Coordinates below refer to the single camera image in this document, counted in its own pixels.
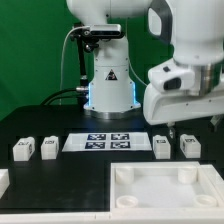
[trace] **white block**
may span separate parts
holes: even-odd
[[[41,157],[42,160],[56,159],[59,150],[58,137],[51,136],[45,138],[41,145]]]
[[[156,135],[153,137],[153,151],[156,159],[170,159],[170,143],[166,136]]]
[[[0,198],[3,196],[9,186],[8,170],[0,170]]]
[[[181,135],[180,148],[186,158],[200,158],[201,157],[201,144],[194,135]]]
[[[28,161],[35,151],[33,137],[21,138],[13,147],[14,161]]]

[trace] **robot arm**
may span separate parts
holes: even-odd
[[[174,55],[149,71],[144,115],[150,124],[224,113],[223,8],[223,0],[152,2],[150,31],[171,43]]]
[[[135,83],[129,77],[128,40],[119,35],[119,25],[107,24],[107,19],[142,16],[150,3],[151,0],[67,0],[71,13],[90,27],[84,38],[98,41],[93,49],[94,78],[88,88],[89,101],[84,105],[87,115],[120,119],[140,108]]]
[[[104,25],[108,18],[132,18],[147,13],[152,0],[67,0],[71,13],[84,25]]]

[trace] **green backdrop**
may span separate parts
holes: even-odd
[[[17,107],[38,105],[59,90],[62,45],[77,21],[65,0],[0,0],[0,119]],[[125,28],[124,20],[112,22]],[[128,39],[132,65],[148,83],[148,69],[170,58],[172,47],[149,35],[147,17],[128,20]],[[92,55],[86,56],[86,65],[92,75]],[[77,47],[69,43],[64,87],[78,84]],[[137,83],[140,102],[143,95],[144,87]]]

